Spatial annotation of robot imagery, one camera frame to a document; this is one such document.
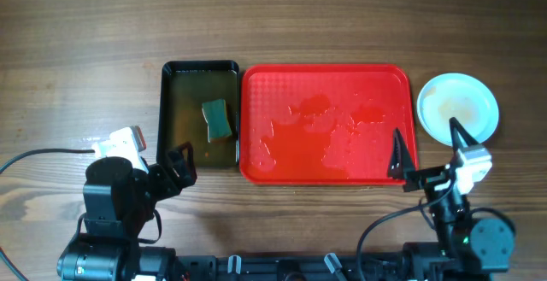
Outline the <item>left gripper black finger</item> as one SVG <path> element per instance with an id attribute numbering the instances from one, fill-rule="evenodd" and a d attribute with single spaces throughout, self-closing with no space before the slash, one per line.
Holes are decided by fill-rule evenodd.
<path id="1" fill-rule="evenodd" d="M 195 184 L 197 180 L 197 172 L 191 143 L 185 142 L 181 144 L 176 151 L 179 157 L 179 160 L 177 161 L 179 176 L 185 184 Z"/>
<path id="2" fill-rule="evenodd" d="M 168 173 L 177 187 L 182 187 L 184 183 L 185 169 L 184 158 L 177 150 L 167 152 Z"/>

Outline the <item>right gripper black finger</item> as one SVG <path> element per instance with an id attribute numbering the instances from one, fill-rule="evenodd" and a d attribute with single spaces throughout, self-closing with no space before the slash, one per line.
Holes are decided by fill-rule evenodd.
<path id="1" fill-rule="evenodd" d="M 459 149 L 477 148 L 479 142 L 473 138 L 456 117 L 449 119 L 451 146 L 454 151 Z"/>
<path id="2" fill-rule="evenodd" d="M 416 170 L 403 135 L 398 128 L 393 131 L 393 145 L 388 164 L 387 176 L 398 180 L 407 180 L 409 173 Z"/>

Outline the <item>green yellow sponge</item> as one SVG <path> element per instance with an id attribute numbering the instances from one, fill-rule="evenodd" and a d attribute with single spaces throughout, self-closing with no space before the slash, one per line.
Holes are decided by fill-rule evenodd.
<path id="1" fill-rule="evenodd" d="M 203 118 L 207 124 L 208 142 L 213 143 L 232 136 L 227 105 L 224 99 L 204 102 L 202 104 Z"/>

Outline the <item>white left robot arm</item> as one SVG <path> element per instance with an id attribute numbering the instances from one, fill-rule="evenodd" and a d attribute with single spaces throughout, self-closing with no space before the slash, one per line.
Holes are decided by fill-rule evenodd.
<path id="1" fill-rule="evenodd" d="M 85 171 L 85 213 L 62 252 L 63 280 L 183 280 L 184 265 L 174 249 L 157 248 L 139 236 L 158 220 L 156 204 L 196 183 L 193 148 L 183 143 L 143 170 L 125 157 L 104 157 Z"/>

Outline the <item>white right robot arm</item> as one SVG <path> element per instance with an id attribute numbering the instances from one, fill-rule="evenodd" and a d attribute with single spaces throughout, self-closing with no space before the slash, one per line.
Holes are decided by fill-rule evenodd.
<path id="1" fill-rule="evenodd" d="M 387 174 L 406 192 L 422 190 L 418 210 L 431 215 L 435 243 L 405 243 L 400 273 L 414 280 L 490 280 L 507 272 L 515 247 L 514 223 L 493 208 L 472 208 L 471 189 L 492 168 L 491 153 L 456 118 L 449 119 L 453 156 L 444 166 L 418 170 L 401 132 L 393 132 Z"/>

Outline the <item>red plastic tray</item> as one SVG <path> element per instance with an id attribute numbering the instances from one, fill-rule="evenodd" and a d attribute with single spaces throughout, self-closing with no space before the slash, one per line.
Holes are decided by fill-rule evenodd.
<path id="1" fill-rule="evenodd" d="M 262 64 L 242 78 L 239 170 L 254 184 L 396 185 L 395 130 L 417 162 L 409 78 L 393 64 Z"/>

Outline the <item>black water basin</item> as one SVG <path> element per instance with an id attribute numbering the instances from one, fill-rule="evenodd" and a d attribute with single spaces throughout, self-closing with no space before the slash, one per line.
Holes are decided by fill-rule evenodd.
<path id="1" fill-rule="evenodd" d="M 238 165 L 239 66 L 235 61 L 169 61 L 162 67 L 156 161 L 189 142 L 197 167 L 235 167 Z M 226 102 L 229 138 L 208 139 L 208 122 L 203 104 Z"/>

